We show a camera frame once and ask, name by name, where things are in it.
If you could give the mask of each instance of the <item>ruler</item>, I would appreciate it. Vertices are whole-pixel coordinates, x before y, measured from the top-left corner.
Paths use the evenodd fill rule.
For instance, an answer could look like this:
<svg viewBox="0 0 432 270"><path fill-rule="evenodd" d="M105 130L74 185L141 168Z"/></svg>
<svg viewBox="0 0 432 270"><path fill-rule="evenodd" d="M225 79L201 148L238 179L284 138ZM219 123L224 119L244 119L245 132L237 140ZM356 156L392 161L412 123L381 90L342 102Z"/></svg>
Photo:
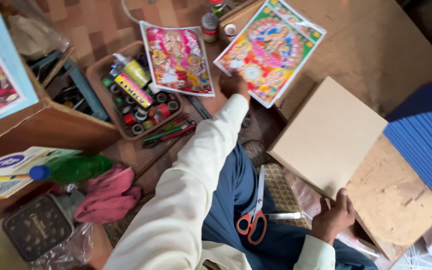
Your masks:
<svg viewBox="0 0 432 270"><path fill-rule="evenodd" d="M186 98L189 100L191 105L198 111L198 113L202 116L204 120L213 118L211 114L208 113L206 108L203 106L201 101L199 101L198 97L195 95L186 95Z"/></svg>

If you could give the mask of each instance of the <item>stack of blue folders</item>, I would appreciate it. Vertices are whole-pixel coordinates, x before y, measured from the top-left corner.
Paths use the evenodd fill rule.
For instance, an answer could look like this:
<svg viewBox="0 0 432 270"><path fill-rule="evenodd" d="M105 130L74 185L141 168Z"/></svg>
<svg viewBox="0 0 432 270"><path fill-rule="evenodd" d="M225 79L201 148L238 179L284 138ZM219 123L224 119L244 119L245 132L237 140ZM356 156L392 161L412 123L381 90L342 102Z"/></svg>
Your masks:
<svg viewBox="0 0 432 270"><path fill-rule="evenodd" d="M386 119L384 135L432 190L432 83L418 89Z"/></svg>

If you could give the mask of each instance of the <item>green plastic bottle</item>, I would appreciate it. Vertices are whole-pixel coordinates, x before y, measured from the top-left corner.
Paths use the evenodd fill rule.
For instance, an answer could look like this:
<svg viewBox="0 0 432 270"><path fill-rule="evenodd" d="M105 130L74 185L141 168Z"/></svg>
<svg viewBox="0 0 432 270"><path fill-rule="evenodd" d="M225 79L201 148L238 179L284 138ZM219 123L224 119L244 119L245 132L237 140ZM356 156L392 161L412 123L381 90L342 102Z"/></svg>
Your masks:
<svg viewBox="0 0 432 270"><path fill-rule="evenodd" d="M104 156L61 156L29 170L33 180L51 180L60 185L79 183L111 169L113 163Z"/></svg>

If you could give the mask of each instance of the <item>glue stick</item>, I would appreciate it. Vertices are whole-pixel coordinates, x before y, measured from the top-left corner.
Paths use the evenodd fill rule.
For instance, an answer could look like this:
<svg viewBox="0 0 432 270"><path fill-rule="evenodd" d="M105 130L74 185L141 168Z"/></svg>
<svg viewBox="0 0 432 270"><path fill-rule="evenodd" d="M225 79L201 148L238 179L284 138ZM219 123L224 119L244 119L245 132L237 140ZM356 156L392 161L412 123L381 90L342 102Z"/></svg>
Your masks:
<svg viewBox="0 0 432 270"><path fill-rule="evenodd" d="M113 53L114 57L124 64L124 73L140 88L145 87L151 79L143 67L131 57L124 57L121 53Z"/></svg>

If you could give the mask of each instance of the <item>wooden table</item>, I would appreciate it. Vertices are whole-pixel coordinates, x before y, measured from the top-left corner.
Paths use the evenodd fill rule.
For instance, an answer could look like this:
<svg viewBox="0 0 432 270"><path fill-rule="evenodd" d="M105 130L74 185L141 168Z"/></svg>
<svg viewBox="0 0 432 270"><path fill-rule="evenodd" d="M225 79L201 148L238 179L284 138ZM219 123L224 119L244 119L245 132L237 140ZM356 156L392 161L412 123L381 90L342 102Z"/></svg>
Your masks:
<svg viewBox="0 0 432 270"><path fill-rule="evenodd" d="M385 116L432 82L432 46L394 0L286 0L327 30L275 106L291 120L326 77ZM221 21L242 29L263 1ZM432 192L382 134L347 184L359 221L390 260L432 226Z"/></svg>

